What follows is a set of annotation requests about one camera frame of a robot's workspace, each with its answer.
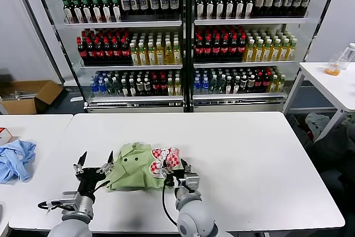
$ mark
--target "white wall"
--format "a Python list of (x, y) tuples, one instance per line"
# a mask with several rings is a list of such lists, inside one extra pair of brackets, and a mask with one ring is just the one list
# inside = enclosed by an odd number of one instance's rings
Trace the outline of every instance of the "white wall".
[(22, 0), (0, 0), (0, 75), (14, 80), (53, 80), (60, 83), (33, 28)]
[(306, 60), (328, 62), (330, 57), (355, 42), (354, 15), (354, 1), (332, 0)]

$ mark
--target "table leg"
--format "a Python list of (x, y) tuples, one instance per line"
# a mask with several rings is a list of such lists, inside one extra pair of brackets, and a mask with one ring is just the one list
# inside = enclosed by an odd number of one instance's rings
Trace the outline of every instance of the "table leg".
[(305, 76), (302, 74), (302, 71), (300, 70), (300, 72), (298, 73), (297, 78), (295, 80), (295, 83), (293, 84), (292, 89), (286, 99), (285, 105), (283, 105), (283, 108), (282, 108), (282, 112), (285, 116), (286, 116), (287, 112), (289, 111), (291, 104), (292, 104), (293, 100), (295, 99), (297, 92), (298, 92), (299, 88), (301, 87), (304, 78), (305, 78)]
[(324, 128), (324, 130), (321, 132), (321, 134), (318, 136), (317, 140), (322, 139), (324, 136), (329, 133), (333, 127), (338, 126), (339, 124), (342, 123), (344, 117), (347, 115), (347, 112), (343, 111), (342, 109), (338, 109), (338, 111), (334, 114), (333, 118), (328, 122), (327, 126)]

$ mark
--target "display fridge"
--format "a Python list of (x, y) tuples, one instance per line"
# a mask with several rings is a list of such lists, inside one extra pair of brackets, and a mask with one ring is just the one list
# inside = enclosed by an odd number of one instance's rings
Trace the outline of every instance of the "display fridge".
[(28, 0), (91, 113), (281, 110), (329, 2)]

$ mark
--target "blue cloth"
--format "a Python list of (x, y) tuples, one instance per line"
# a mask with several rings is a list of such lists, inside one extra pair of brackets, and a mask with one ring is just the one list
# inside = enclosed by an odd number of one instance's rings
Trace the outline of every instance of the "blue cloth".
[(24, 165), (34, 160), (35, 147), (31, 142), (20, 140), (0, 146), (0, 183), (6, 183), (14, 176), (20, 181), (31, 178)]

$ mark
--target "red bottle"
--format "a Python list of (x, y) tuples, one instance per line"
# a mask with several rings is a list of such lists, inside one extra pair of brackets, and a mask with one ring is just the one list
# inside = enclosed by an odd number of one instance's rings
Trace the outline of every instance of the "red bottle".
[(205, 58), (211, 58), (211, 51), (212, 51), (212, 45), (211, 45), (211, 37), (208, 35), (206, 37), (205, 45), (204, 45), (204, 56)]

